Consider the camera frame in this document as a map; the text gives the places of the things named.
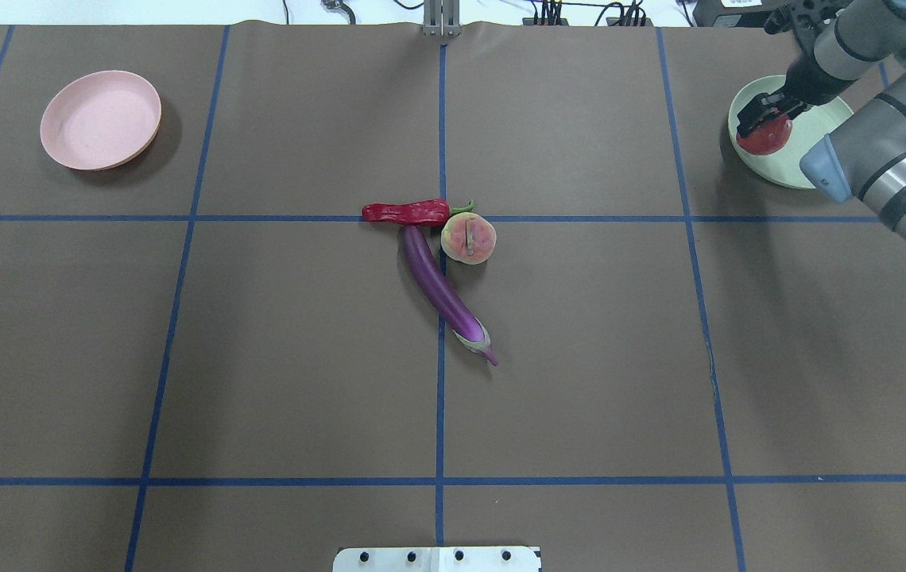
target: eggplant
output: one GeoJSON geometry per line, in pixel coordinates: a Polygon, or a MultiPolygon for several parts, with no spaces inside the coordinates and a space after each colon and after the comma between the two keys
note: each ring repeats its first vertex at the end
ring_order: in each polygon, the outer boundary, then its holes
{"type": "Polygon", "coordinates": [[[439,265],[432,256],[432,249],[428,247],[421,228],[416,226],[401,228],[400,242],[407,258],[410,275],[414,276],[414,281],[424,292],[424,297],[428,298],[439,315],[449,323],[450,329],[460,343],[475,354],[485,356],[492,365],[499,365],[499,359],[492,351],[489,331],[474,314],[471,314],[442,271],[439,271],[439,265]]]}

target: red chili pepper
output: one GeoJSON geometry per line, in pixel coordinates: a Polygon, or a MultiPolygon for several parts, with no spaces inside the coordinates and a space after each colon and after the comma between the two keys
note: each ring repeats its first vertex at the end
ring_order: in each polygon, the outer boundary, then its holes
{"type": "Polygon", "coordinates": [[[421,200],[407,205],[386,205],[372,203],[362,207],[362,218],[370,223],[396,223],[400,225],[442,226],[450,217],[474,209],[471,200],[463,209],[451,209],[442,199],[421,200]]]}

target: metal bracket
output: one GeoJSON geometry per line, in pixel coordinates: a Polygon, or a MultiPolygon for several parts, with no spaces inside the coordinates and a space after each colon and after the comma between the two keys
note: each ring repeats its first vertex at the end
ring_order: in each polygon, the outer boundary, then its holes
{"type": "Polygon", "coordinates": [[[333,572],[541,572],[539,547],[343,549],[333,572]]]}
{"type": "Polygon", "coordinates": [[[460,0],[424,0],[425,36],[460,36],[460,0]]]}

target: plate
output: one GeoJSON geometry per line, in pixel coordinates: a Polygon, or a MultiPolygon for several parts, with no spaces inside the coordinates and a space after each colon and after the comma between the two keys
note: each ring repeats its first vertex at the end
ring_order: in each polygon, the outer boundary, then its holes
{"type": "Polygon", "coordinates": [[[846,119],[852,116],[852,108],[842,98],[835,98],[827,104],[816,106],[802,113],[792,122],[792,136],[787,144],[770,155],[751,155],[736,144],[736,127],[739,126],[738,114],[753,99],[754,95],[773,93],[784,85],[784,75],[769,75],[755,79],[746,84],[729,107],[729,141],[743,163],[754,173],[768,179],[773,184],[789,188],[815,188],[799,170],[799,159],[806,155],[817,141],[831,133],[846,119]]]}
{"type": "Polygon", "coordinates": [[[47,155],[65,167],[98,171],[143,152],[160,125],[160,95],[130,71],[107,70],[72,81],[40,120],[47,155]]]}

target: light green plate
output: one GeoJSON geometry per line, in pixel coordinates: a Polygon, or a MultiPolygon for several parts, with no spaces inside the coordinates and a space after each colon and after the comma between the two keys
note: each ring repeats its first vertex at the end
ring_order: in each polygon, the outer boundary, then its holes
{"type": "Polygon", "coordinates": [[[852,116],[852,108],[849,108],[842,98],[835,98],[832,102],[802,113],[792,122],[792,136],[788,138],[787,144],[770,155],[750,155],[736,144],[736,126],[739,126],[737,113],[753,99],[754,95],[770,94],[783,85],[784,75],[769,75],[750,81],[736,94],[729,108],[729,140],[732,141],[736,153],[739,153],[740,159],[743,159],[743,163],[773,184],[790,188],[814,188],[806,175],[799,170],[799,159],[802,159],[806,151],[816,145],[817,141],[822,140],[824,135],[834,131],[835,127],[852,116]]]}

